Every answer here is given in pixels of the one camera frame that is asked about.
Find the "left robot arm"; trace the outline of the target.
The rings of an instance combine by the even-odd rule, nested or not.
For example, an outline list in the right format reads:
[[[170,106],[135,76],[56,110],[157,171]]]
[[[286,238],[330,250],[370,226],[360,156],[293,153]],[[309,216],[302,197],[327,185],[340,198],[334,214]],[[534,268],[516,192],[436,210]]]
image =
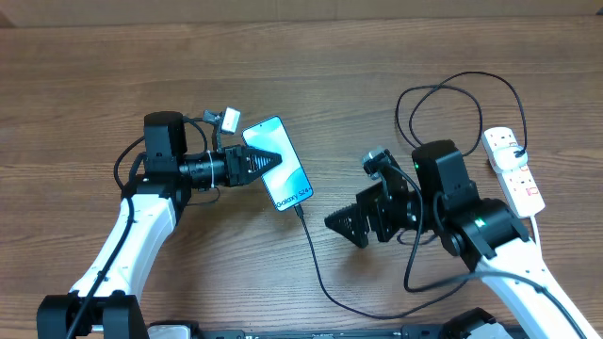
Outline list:
[[[121,184],[121,205],[107,241],[87,272],[65,295],[46,296],[37,311],[40,338],[76,338],[95,331],[106,338],[200,338],[194,321],[146,325],[141,294],[152,265],[174,232],[195,190],[252,183],[282,162],[278,153],[243,145],[223,148],[220,134],[236,130],[238,111],[207,112],[214,148],[187,151],[186,124],[199,120],[175,111],[144,118],[140,153]]]

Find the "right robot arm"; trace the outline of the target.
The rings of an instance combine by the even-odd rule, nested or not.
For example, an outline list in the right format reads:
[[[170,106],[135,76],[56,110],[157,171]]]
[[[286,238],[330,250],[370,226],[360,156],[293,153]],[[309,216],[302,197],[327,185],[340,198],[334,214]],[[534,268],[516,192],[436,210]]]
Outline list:
[[[565,294],[528,229],[499,199],[483,199],[453,141],[437,140],[412,152],[417,178],[400,169],[387,150],[363,160],[375,180],[352,205],[330,214],[327,228],[357,247],[375,232],[387,242],[397,231],[431,230],[459,257],[467,273],[428,284],[429,289],[480,280],[506,305],[530,338],[596,338],[597,332]]]

